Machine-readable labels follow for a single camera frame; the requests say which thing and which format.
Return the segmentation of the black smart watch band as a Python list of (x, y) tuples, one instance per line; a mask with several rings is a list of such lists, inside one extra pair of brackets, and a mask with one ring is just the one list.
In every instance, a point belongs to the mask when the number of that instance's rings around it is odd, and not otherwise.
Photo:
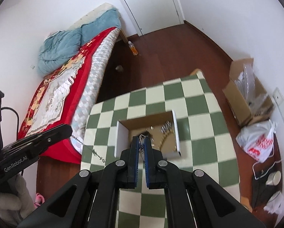
[(151, 134), (148, 130), (145, 130), (144, 132), (142, 132), (141, 134), (139, 134), (138, 137), (139, 137), (140, 139), (144, 139), (145, 137), (151, 138), (151, 137), (152, 137), (152, 134)]

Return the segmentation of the white cardboard jewelry box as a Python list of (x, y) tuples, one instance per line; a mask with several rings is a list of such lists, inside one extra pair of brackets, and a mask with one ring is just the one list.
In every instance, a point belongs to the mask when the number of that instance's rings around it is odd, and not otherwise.
[(114, 151), (116, 158), (123, 150), (130, 147), (134, 136), (138, 137), (140, 142), (145, 137), (149, 137), (151, 146), (161, 151), (164, 158), (181, 156), (179, 130), (174, 110), (117, 121)]

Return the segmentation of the white checkered mattress sheet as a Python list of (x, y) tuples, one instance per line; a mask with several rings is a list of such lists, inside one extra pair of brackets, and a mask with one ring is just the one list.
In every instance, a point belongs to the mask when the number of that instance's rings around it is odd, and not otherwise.
[(88, 116), (96, 102), (104, 77), (105, 68), (111, 56), (114, 44), (120, 33), (120, 29), (116, 27), (111, 27), (105, 31), (108, 33), (108, 35), (104, 37), (98, 48), (95, 50), (92, 56), (89, 57), (91, 60), (91, 68), (87, 76), (87, 82), (82, 96), (78, 102), (71, 121), (71, 128), (73, 132), (70, 141), (74, 149), (79, 154), (82, 154), (83, 151), (83, 141)]

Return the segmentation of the red patterned bedspread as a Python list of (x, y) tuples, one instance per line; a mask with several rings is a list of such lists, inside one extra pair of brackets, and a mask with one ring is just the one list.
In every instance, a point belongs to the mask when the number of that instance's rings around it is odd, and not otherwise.
[[(91, 68), (89, 57), (92, 56), (107, 35), (108, 33), (105, 30), (102, 31), (83, 45), (80, 51), (68, 62), (44, 77), (21, 124), (18, 133), (19, 139), (46, 131), (63, 123), (71, 126), (75, 109), (82, 96)], [(74, 149), (70, 138), (50, 146), (41, 156), (80, 164), (82, 154)]]

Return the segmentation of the pink slipper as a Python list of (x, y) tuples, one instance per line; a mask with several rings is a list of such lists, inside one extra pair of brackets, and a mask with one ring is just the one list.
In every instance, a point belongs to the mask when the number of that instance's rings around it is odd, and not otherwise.
[(34, 207), (35, 207), (35, 208), (38, 208), (38, 207), (41, 206), (44, 202), (45, 202), (45, 199), (44, 199), (43, 195), (37, 193), (37, 194), (36, 194), (36, 197), (35, 197)]

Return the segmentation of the green white checkered tablecloth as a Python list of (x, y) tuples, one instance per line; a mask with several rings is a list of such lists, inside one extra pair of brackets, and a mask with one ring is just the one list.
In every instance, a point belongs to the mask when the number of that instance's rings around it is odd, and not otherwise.
[(162, 153), (175, 153), (180, 169), (201, 169), (235, 199), (240, 198), (236, 153), (222, 111), (203, 73), (141, 88), (93, 106), (87, 121), (81, 169), (97, 171), (114, 162), (117, 123), (172, 111), (168, 135), (152, 137)]

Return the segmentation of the blue quilt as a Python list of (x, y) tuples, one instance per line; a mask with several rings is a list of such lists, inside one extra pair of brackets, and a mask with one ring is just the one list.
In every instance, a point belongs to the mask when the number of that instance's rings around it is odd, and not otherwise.
[(120, 15), (116, 8), (106, 10), (94, 21), (65, 31), (57, 31), (44, 40), (40, 47), (37, 63), (38, 74), (42, 77), (57, 70), (75, 56), (80, 48), (102, 31), (121, 28)]

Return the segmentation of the white red plastic bag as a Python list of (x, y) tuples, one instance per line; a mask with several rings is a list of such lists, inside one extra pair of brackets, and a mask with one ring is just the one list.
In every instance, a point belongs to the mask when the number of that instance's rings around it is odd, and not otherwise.
[(271, 120), (243, 127), (236, 136), (236, 141), (245, 153), (263, 163), (273, 150), (276, 127), (277, 123)]

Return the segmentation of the orange drink bottle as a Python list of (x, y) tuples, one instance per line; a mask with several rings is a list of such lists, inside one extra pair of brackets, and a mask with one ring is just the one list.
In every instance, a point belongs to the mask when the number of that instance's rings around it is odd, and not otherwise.
[(128, 45), (129, 45), (129, 48), (132, 51), (133, 55), (137, 56), (138, 51), (137, 51), (136, 47), (134, 46), (134, 44), (131, 41), (128, 41)]

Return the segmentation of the white mug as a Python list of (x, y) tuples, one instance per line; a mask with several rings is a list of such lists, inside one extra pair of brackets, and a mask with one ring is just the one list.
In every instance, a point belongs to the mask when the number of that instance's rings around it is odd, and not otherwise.
[(280, 183), (281, 178), (282, 178), (281, 171), (278, 170), (278, 171), (272, 172), (268, 176), (268, 179), (266, 181), (266, 185), (267, 186), (277, 186)]

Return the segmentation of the brown cardboard box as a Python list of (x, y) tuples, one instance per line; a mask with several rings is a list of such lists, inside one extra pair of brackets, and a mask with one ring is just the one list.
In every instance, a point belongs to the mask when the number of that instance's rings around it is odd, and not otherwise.
[(252, 58), (233, 61), (223, 93), (240, 127), (268, 120), (273, 109), (267, 91), (253, 71)]

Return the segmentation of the clear plastic packaging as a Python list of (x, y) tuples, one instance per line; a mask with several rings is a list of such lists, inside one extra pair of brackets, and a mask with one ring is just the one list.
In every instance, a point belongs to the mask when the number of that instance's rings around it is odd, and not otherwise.
[(256, 95), (255, 76), (250, 64), (243, 65), (243, 71), (234, 83), (248, 104), (252, 115), (264, 115), (266, 111), (262, 105), (268, 98), (268, 94)]

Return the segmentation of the white door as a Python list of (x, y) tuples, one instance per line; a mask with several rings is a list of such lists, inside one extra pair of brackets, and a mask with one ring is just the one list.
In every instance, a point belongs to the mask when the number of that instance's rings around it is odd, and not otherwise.
[(184, 23), (179, 0), (120, 0), (139, 36)]

